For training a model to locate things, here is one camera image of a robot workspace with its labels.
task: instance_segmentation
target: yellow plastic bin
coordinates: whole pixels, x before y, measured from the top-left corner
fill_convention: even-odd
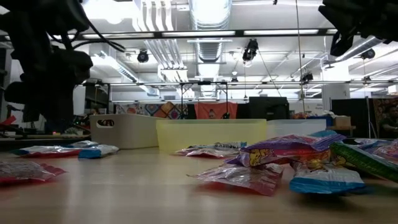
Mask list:
[[[194,144],[266,139],[264,119],[157,120],[157,139],[162,152],[171,153]]]

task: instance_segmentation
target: green candy bag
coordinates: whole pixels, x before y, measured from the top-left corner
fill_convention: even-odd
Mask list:
[[[331,160],[335,166],[355,167],[361,171],[398,183],[398,165],[355,146],[339,142],[330,145],[330,149]]]

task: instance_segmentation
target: orange poster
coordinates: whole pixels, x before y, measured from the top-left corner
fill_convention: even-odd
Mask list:
[[[195,104],[195,112],[197,119],[222,119],[226,113],[226,103],[197,103]],[[238,105],[236,103],[228,102],[228,112],[230,119],[236,119],[236,110]]]

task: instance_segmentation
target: translucent storage bin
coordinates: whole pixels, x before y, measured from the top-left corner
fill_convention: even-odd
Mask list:
[[[105,114],[90,116],[91,139],[120,149],[157,147],[156,121],[163,118],[136,114]],[[101,126],[99,120],[113,121],[113,126]]]
[[[159,149],[171,153],[194,144],[266,139],[264,119],[159,120],[156,123]]]
[[[324,119],[281,119],[267,122],[267,139],[286,134],[307,135],[326,130]]]

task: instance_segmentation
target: cardboard box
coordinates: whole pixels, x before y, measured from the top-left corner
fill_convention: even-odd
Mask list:
[[[333,125],[336,127],[350,127],[351,126],[351,117],[349,116],[337,116]]]

